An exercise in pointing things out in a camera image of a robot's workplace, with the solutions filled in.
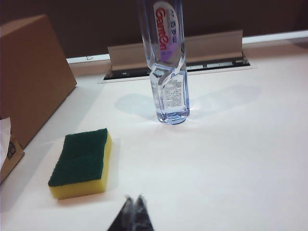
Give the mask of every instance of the paper box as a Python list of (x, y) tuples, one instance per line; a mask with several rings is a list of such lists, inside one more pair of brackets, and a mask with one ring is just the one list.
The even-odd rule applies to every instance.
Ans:
[(23, 148), (76, 85), (45, 15), (1, 26), (0, 117)]
[(9, 173), (13, 170), (15, 165), (20, 161), (20, 159), (24, 156), (25, 152), (19, 145), (16, 137), (11, 135), (10, 144), (8, 154), (4, 160), (3, 166), (0, 172), (0, 180), (2, 183), (5, 178), (9, 175)]

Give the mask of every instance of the sponge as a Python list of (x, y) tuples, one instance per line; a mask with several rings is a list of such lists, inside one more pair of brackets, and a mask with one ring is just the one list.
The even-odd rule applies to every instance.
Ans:
[(67, 135), (48, 182), (53, 197), (65, 199), (104, 192), (110, 150), (111, 137), (106, 128)]

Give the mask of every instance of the brown wall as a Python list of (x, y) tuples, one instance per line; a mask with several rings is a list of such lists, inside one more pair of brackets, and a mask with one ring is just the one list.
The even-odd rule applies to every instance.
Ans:
[[(141, 42), (135, 0), (2, 0), (3, 24), (46, 13), (67, 57)], [(244, 36), (308, 29), (308, 0), (183, 0), (185, 36), (243, 29)]]

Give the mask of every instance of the bottle label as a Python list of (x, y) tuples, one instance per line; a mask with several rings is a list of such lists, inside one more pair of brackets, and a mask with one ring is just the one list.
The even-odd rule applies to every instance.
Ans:
[(167, 113), (175, 113), (183, 110), (184, 98), (181, 78), (182, 75), (179, 74), (164, 87), (163, 99)]
[(154, 4), (157, 39), (161, 60), (166, 62), (177, 50), (179, 41), (179, 21), (174, 8), (167, 2)]

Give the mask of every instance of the water bottle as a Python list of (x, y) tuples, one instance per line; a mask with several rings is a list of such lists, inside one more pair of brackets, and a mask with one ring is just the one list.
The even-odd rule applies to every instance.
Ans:
[(137, 0), (158, 120), (179, 124), (189, 110), (182, 0)]

